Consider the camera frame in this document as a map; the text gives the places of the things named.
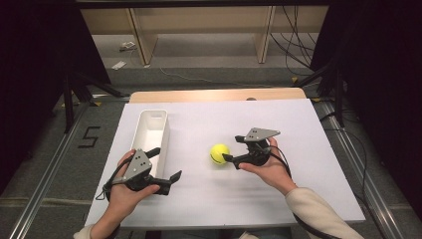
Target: white container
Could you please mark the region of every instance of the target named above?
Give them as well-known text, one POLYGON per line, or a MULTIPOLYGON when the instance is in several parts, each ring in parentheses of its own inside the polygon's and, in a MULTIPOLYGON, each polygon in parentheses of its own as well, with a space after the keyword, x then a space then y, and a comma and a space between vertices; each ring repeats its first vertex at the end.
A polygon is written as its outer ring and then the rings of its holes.
POLYGON ((143 111, 140 113, 131 148, 142 149, 145 152, 156 147, 161 149, 159 155, 149 159, 152 163, 149 174, 153 177, 163 178, 169 134, 167 111, 143 111))

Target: yellow ball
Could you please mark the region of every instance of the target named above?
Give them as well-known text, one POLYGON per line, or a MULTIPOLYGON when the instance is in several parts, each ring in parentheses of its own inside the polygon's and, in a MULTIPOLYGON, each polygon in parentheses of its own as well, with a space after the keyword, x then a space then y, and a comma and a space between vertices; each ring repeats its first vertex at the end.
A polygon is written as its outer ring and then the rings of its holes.
POLYGON ((226 160, 223 157, 224 154, 230 154, 230 149, 223 143, 215 144, 211 147, 210 155, 213 162, 217 164, 224 164, 226 160))

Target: hand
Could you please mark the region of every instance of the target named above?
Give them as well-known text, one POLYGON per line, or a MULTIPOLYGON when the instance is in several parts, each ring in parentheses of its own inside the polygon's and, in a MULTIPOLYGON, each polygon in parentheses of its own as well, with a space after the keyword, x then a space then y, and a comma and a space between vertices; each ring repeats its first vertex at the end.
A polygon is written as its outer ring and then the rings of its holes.
MULTIPOLYGON (((118 162, 120 165, 125 159, 135 153, 135 150, 127 152, 118 162)), ((122 177, 126 172, 128 163, 124 165, 115 177, 122 177)), ((124 184, 117 184, 111 188, 108 207, 105 214, 91 229, 91 238, 106 238, 118 227, 120 222, 134 210, 137 203, 143 198, 158 191, 158 185, 149 185, 140 191, 132 191, 124 184)))
MULTIPOLYGON (((277 150, 277 141, 273 137, 268 138, 268 141, 272 147, 271 153, 281 157, 279 151, 277 150)), ((287 195, 291 190, 297 188, 295 183, 289 177, 283 164, 273 156, 270 156, 268 161, 262 166, 242 162, 239 164, 239 167, 245 171, 257 174, 264 182, 272 187, 275 187, 284 195, 287 195)))

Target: sleeve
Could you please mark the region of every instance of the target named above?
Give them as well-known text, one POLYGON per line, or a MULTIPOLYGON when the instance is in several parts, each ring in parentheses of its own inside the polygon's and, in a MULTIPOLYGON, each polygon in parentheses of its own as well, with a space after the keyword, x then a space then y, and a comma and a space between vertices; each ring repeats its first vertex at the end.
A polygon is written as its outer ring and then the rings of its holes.
POLYGON ((244 232, 239 239, 259 239, 258 237, 250 234, 249 232, 244 232))
POLYGON ((91 229, 94 224, 84 227, 81 231, 74 234, 74 239, 91 239, 91 229))
POLYGON ((338 238, 363 238, 349 227, 324 199, 308 188, 292 190, 286 195, 286 202, 293 213, 320 232, 338 238))

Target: white tabletop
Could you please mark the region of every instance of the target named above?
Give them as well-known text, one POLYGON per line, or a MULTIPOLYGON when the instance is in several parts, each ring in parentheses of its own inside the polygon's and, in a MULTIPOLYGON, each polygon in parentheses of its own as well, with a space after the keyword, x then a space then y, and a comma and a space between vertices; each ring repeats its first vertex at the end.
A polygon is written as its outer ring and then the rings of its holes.
MULTIPOLYGON (((209 157, 215 143, 227 144, 235 156, 247 153, 235 135, 246 135, 252 127, 281 132, 276 139, 298 186, 312 188, 343 220, 364 220, 309 100, 127 104, 96 195, 130 150, 144 110, 168 112, 164 178, 183 172, 168 196, 152 195, 141 201, 122 227, 156 230, 296 223, 280 192, 255 174, 236 170, 231 163, 217 165, 209 157)), ((106 206, 106 200, 94 199, 86 224, 96 223, 106 206)))

